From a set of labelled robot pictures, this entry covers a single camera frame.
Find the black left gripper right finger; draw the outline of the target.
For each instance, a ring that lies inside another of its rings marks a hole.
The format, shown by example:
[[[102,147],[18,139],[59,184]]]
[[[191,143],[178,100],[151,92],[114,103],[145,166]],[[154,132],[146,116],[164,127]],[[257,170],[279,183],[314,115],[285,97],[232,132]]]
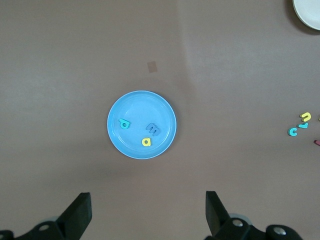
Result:
[[[294,229],[285,225],[272,224],[261,231],[240,217],[231,217],[215,191],[207,191],[205,194],[205,217],[211,232],[207,240],[300,239]]]

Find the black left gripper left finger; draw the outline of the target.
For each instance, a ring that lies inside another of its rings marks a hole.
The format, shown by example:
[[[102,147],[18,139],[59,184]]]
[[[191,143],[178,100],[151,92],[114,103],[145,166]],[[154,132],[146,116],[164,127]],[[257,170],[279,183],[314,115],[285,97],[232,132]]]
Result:
[[[80,193],[56,219],[44,221],[18,237],[10,230],[1,230],[2,240],[79,240],[92,220],[89,192]]]

